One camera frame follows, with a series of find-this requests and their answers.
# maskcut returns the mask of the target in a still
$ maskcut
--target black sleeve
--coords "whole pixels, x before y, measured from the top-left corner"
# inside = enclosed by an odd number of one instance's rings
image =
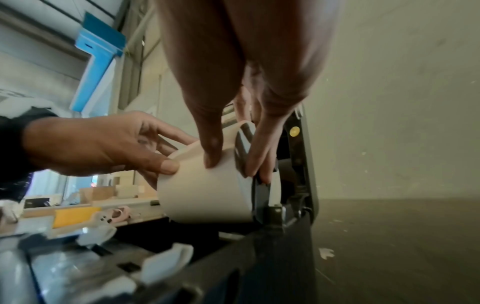
[[[1,154],[3,158],[0,183],[18,181],[27,177],[29,173],[40,170],[29,162],[22,145],[22,135],[30,122],[39,118],[55,116],[48,108],[32,107],[19,117],[12,119],[0,117]]]

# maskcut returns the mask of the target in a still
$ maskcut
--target yellow dot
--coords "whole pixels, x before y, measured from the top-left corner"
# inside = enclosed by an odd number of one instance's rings
[[[293,127],[290,129],[290,136],[296,137],[300,134],[300,128],[299,127]]]

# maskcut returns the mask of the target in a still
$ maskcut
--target blue beam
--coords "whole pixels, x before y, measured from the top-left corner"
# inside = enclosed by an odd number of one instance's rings
[[[70,108],[73,111],[81,112],[84,109],[113,57],[123,54],[125,44],[124,35],[94,15],[85,14],[83,28],[80,30],[75,46],[91,54],[91,57],[71,103]]]

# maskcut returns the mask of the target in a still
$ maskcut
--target person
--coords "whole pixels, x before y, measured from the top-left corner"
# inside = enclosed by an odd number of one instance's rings
[[[220,160],[222,110],[243,83],[257,124],[245,174],[258,172],[270,183],[283,124],[324,66],[339,2],[156,0],[166,59],[197,125],[206,168]],[[9,119],[0,135],[9,160],[0,182],[41,169],[77,176],[135,169],[153,187],[158,174],[179,167],[167,158],[175,148],[161,136],[196,140],[140,112]]]

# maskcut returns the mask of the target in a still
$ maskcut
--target paper roll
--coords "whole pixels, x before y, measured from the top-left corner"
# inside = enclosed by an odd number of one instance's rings
[[[246,121],[225,128],[220,163],[211,169],[205,169],[200,142],[171,154],[180,169],[160,175],[157,183],[165,214],[180,223],[251,222],[252,178],[242,172],[254,132],[254,124]]]

